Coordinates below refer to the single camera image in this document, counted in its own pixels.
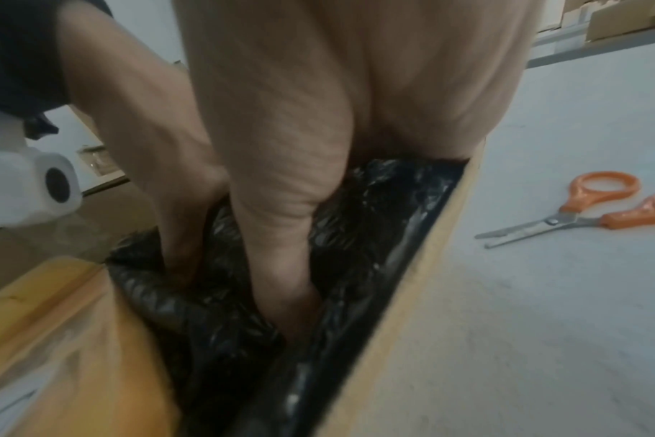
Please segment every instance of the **crumpled black plastic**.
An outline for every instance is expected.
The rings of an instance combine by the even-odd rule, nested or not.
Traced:
[[[180,436],[307,436],[387,307],[466,163],[372,161],[317,211],[310,236],[320,321],[285,348],[257,312],[228,200],[209,211],[204,262],[185,292],[163,274],[156,230],[107,264],[158,339],[184,413]]]

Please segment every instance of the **black sleeve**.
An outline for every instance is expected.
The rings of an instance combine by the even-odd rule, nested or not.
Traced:
[[[25,118],[69,103],[56,40],[67,1],[111,15],[104,0],[0,0],[0,110]]]

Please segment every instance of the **table surface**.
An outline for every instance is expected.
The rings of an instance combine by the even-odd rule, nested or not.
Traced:
[[[526,72],[353,436],[655,436],[655,226],[473,239],[596,170],[655,193],[655,44]]]

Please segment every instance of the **hand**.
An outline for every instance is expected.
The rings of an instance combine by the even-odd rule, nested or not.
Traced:
[[[536,0],[176,0],[260,311],[315,319],[307,236],[352,158],[468,158],[524,70]]]
[[[58,44],[74,102],[149,196],[168,270],[187,282],[202,255],[207,210],[228,190],[188,75],[80,1],[61,9]]]

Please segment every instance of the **scissors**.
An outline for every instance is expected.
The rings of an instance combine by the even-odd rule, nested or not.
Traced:
[[[595,179],[614,179],[622,183],[623,188],[614,191],[602,191],[591,189],[585,185],[588,181]],[[575,227],[624,229],[626,227],[655,225],[655,194],[647,197],[631,210],[611,212],[595,218],[579,216],[581,212],[593,205],[631,197],[639,192],[640,188],[641,182],[639,179],[631,174],[619,171],[594,171],[582,174],[570,183],[569,198],[556,214],[535,222],[478,234],[475,238],[496,238],[496,240],[484,246],[486,249],[490,249],[558,229],[572,229]]]

